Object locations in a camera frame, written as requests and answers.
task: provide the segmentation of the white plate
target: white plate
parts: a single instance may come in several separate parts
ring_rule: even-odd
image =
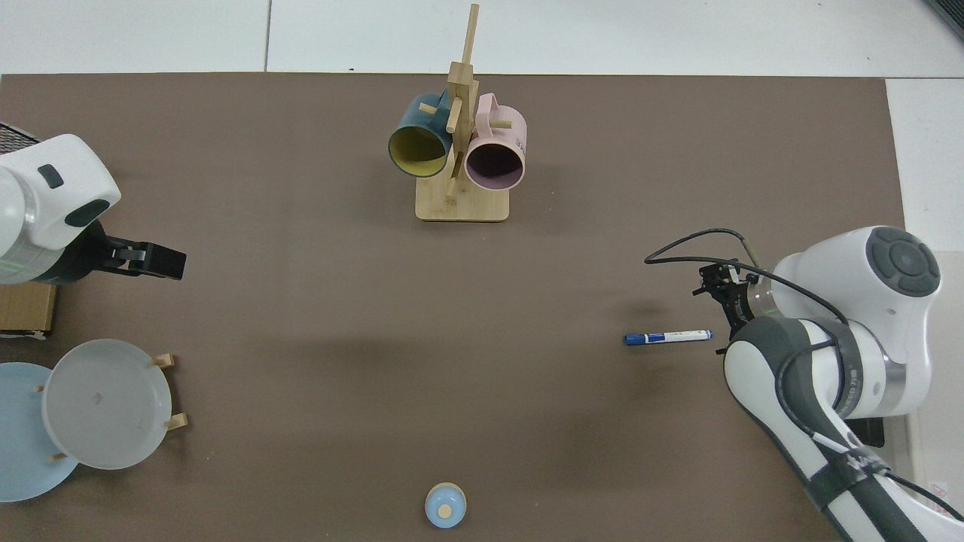
[[[32,499],[57,487],[77,461],[60,453],[43,428],[40,404],[34,391],[47,382],[50,369],[33,364],[0,364],[0,502]]]
[[[96,469],[144,461],[171,419],[171,389],[151,357],[122,340],[77,346],[54,366],[43,422],[64,453]]]

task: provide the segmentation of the light blue plate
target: light blue plate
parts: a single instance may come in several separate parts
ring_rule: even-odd
[[[32,499],[57,487],[77,461],[50,463],[57,449],[43,426],[40,405],[50,369],[22,363],[0,364],[0,502]]]

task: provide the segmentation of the blue marker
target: blue marker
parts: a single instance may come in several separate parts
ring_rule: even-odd
[[[638,344],[657,344],[659,342],[689,342],[691,340],[710,340],[713,332],[706,330],[698,331],[671,331],[668,333],[631,333],[624,337],[627,346]]]

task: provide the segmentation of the mug handle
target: mug handle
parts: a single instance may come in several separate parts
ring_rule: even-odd
[[[479,137],[492,137],[492,126],[489,125],[489,116],[498,109],[498,102],[495,95],[488,93],[479,97],[479,108],[475,111],[475,130]]]

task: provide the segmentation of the dark green mug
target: dark green mug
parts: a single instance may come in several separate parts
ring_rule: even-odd
[[[434,113],[423,110],[433,108]],[[433,176],[445,167],[452,148],[452,134],[445,131],[450,109],[448,91],[412,100],[388,138],[388,155],[398,169],[411,176]]]

